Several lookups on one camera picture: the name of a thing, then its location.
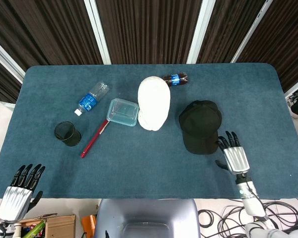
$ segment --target robot finger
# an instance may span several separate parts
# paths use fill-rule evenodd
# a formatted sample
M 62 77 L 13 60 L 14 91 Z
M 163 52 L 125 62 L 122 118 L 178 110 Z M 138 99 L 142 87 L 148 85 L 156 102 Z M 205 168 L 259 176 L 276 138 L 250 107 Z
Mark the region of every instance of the robot finger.
M 222 152 L 224 151 L 224 146 L 223 146 L 223 144 L 220 142 L 220 141 L 217 141 L 217 144 L 218 144 L 218 146 L 219 146 L 219 148 L 222 150 Z
M 227 134 L 230 146 L 235 147 L 235 141 L 233 139 L 233 136 L 228 131 L 226 131 L 225 133 Z
M 237 137 L 237 135 L 235 134 L 234 131 L 232 131 L 232 135 L 233 135 L 234 140 L 235 140 L 235 145 L 240 146 L 239 139 L 238 139 L 238 137 Z
M 27 181 L 25 182 L 24 188 L 28 188 L 31 185 L 31 183 L 34 180 L 35 174 L 39 170 L 40 167 L 41 167 L 41 164 L 38 164 L 37 166 L 34 167 L 34 169 L 31 171 L 30 176 L 28 177 Z
M 15 175 L 14 175 L 14 177 L 13 177 L 13 180 L 12 180 L 10 186 L 15 187 L 15 186 L 18 184 L 20 174 L 22 173 L 22 171 L 24 170 L 24 168 L 25 168 L 25 165 L 22 165 L 22 166 L 18 169 L 18 171 L 15 173 Z
M 222 141 L 225 149 L 229 148 L 229 143 L 227 142 L 227 140 L 223 137 L 223 136 L 219 136 L 219 139 Z
M 39 179 L 45 170 L 45 166 L 39 169 L 39 171 L 36 173 L 33 182 L 31 183 L 30 187 L 28 187 L 29 190 L 34 191 L 36 186 L 38 185 Z
M 26 177 L 28 176 L 28 173 L 29 173 L 30 169 L 32 168 L 32 166 L 33 166 L 33 164 L 29 164 L 29 165 L 25 168 L 25 170 L 23 171 L 23 173 L 22 173 L 22 175 L 21 175 L 21 177 L 20 177 L 19 183 L 18 183 L 18 185 L 17 185 L 18 187 L 23 187 L 24 182 L 25 182 L 25 180 L 26 180 Z

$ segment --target blue table mat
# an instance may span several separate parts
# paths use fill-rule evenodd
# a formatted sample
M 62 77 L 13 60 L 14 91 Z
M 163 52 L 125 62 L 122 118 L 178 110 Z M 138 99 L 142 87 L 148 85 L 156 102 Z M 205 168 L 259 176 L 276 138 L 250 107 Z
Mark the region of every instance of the blue table mat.
M 110 122 L 88 155 L 79 155 L 107 115 L 110 101 L 137 102 L 148 76 L 188 73 L 170 87 L 168 118 L 159 131 Z M 74 114 L 98 81 L 109 93 Z M 215 165 L 218 149 L 194 155 L 183 144 L 178 116 L 194 100 L 214 101 L 222 113 L 219 135 L 235 131 L 246 151 L 259 196 L 298 197 L 298 137 L 273 67 L 263 63 L 34 66 L 25 76 L 0 153 L 0 198 L 23 164 L 46 166 L 37 191 L 46 198 L 238 198 L 235 177 Z M 67 147 L 54 136 L 64 120 L 81 132 Z

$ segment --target black cap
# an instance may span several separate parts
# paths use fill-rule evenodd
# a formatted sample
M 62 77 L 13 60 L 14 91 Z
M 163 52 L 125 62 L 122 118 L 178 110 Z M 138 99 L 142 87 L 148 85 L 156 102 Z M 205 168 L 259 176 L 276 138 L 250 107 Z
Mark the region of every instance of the black cap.
M 212 101 L 194 101 L 179 116 L 185 148 L 193 154 L 216 152 L 221 112 Z

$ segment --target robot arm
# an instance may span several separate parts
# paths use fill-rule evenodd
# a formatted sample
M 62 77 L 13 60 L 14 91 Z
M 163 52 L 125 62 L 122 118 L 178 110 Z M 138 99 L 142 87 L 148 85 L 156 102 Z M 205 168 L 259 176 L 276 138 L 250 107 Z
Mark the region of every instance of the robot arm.
M 32 199 L 33 192 L 39 182 L 45 166 L 41 164 L 34 167 L 31 174 L 27 175 L 32 164 L 21 166 L 14 175 L 11 185 L 7 187 L 0 204 L 0 238 L 11 238 L 14 233 L 14 223 L 24 218 L 41 199 L 43 192 L 39 191 Z
M 289 236 L 277 230 L 269 217 L 266 215 L 264 206 L 260 201 L 254 183 L 247 175 L 250 166 L 246 157 L 245 151 L 240 146 L 237 135 L 226 131 L 228 141 L 219 136 L 217 142 L 220 149 L 224 153 L 226 164 L 216 160 L 217 166 L 221 169 L 228 170 L 232 175 L 236 176 L 236 186 L 238 188 L 240 198 L 242 199 L 245 211 L 248 215 L 256 218 L 256 222 L 249 223 L 245 226 L 246 235 L 248 238 L 289 238 Z

